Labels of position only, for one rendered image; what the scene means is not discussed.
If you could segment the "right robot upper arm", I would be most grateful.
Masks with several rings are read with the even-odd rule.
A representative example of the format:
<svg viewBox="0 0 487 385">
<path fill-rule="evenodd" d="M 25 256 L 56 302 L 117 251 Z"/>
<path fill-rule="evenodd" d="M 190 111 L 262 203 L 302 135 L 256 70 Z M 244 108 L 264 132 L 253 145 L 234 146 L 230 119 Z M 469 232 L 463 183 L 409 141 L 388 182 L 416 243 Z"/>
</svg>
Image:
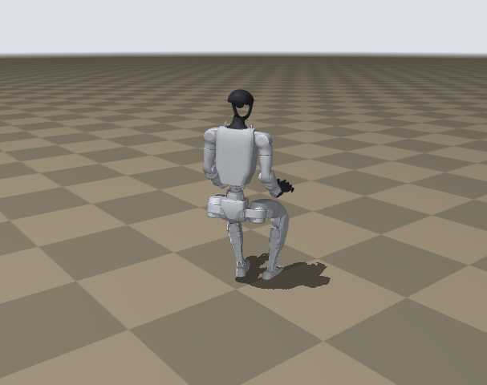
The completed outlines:
<svg viewBox="0 0 487 385">
<path fill-rule="evenodd" d="M 270 134 L 265 132 L 254 132 L 255 144 L 260 148 L 259 160 L 261 171 L 258 174 L 258 179 L 263 184 L 271 184 L 270 173 L 273 163 L 273 138 Z"/>
</svg>

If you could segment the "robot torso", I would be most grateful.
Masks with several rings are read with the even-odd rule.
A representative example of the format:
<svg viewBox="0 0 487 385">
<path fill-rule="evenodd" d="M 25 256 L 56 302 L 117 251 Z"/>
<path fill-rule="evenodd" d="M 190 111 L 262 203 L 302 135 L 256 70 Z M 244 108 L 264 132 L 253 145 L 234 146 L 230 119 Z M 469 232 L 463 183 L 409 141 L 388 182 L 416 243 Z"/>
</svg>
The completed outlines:
<svg viewBox="0 0 487 385">
<path fill-rule="evenodd" d="M 221 219 L 246 222 L 245 209 L 249 199 L 244 197 L 244 185 L 249 184 L 255 173 L 258 149 L 251 124 L 247 129 L 226 128 L 227 122 L 216 133 L 216 170 L 222 184 L 230 184 L 221 199 Z M 253 126 L 252 126 L 253 125 Z"/>
</svg>

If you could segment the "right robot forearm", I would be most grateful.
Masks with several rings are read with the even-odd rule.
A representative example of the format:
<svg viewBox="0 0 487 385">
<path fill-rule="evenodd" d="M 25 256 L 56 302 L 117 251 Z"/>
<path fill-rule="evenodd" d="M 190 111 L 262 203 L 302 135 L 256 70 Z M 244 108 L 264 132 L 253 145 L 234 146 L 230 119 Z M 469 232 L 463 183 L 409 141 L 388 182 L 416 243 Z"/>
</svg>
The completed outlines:
<svg viewBox="0 0 487 385">
<path fill-rule="evenodd" d="M 270 180 L 271 184 L 265 184 L 266 188 L 269 190 L 270 195 L 273 198 L 277 198 L 277 195 L 282 192 L 280 186 L 278 185 L 278 181 L 274 175 L 274 171 L 270 173 Z"/>
</svg>

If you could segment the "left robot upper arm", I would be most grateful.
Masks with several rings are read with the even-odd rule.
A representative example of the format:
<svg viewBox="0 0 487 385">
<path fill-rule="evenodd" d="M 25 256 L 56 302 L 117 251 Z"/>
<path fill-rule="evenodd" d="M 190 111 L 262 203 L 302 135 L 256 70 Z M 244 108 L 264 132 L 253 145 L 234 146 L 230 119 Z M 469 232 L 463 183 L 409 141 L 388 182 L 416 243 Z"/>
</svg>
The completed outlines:
<svg viewBox="0 0 487 385">
<path fill-rule="evenodd" d="M 218 128 L 210 128 L 204 134 L 204 164 L 203 171 L 208 174 L 217 173 L 216 163 L 214 158 L 216 156 L 216 133 Z"/>
</svg>

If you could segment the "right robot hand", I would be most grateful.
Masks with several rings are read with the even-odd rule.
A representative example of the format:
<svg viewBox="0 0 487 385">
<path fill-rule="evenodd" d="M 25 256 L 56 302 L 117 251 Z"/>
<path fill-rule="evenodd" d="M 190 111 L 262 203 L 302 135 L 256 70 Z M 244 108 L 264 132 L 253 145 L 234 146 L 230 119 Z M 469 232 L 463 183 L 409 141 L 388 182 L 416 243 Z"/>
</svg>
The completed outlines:
<svg viewBox="0 0 487 385">
<path fill-rule="evenodd" d="M 277 181 L 278 181 L 278 185 L 280 186 L 280 188 L 281 188 L 281 190 L 282 190 L 282 192 L 281 192 L 281 193 L 279 193 L 279 194 L 277 195 L 277 197 L 280 197 L 280 196 L 281 196 L 283 193 L 287 193 L 287 192 L 289 192 L 290 190 L 291 190 L 291 192 L 293 192 L 293 191 L 294 191 L 294 188 L 292 187 L 292 185 L 291 185 L 291 184 L 289 184 L 290 182 L 286 182 L 286 180 L 282 180 L 282 181 L 280 182 L 280 180 L 279 180 L 279 179 L 277 179 Z M 292 188 L 291 188 L 291 187 L 292 187 Z"/>
</svg>

